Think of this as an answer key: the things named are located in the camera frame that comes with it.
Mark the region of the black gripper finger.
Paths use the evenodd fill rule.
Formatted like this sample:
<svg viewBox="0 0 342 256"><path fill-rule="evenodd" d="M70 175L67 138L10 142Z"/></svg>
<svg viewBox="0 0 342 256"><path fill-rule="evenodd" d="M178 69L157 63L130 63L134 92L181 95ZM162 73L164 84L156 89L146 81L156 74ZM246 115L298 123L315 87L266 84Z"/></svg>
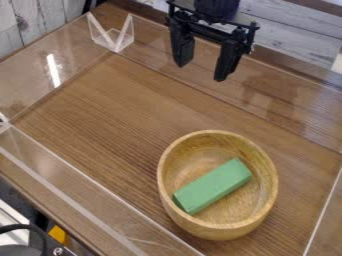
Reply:
<svg viewBox="0 0 342 256"><path fill-rule="evenodd" d="M244 45L236 40L226 40L222 43L221 54L217 61L214 80L222 82L236 72L240 60L244 55Z"/></svg>
<svg viewBox="0 0 342 256"><path fill-rule="evenodd" d="M174 61L184 67L194 58L196 39L189 27L178 22L170 24L170 36Z"/></svg>

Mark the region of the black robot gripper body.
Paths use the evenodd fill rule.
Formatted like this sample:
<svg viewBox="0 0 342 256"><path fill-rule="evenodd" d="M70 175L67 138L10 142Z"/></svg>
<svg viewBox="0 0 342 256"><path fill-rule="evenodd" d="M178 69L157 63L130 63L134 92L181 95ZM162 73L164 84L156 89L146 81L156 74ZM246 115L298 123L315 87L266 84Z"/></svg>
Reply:
<svg viewBox="0 0 342 256"><path fill-rule="evenodd" d="M244 43L253 45L261 26L238 14L241 0L168 0L168 4L169 17L181 18L210 29L214 25L234 26L242 31Z"/></svg>

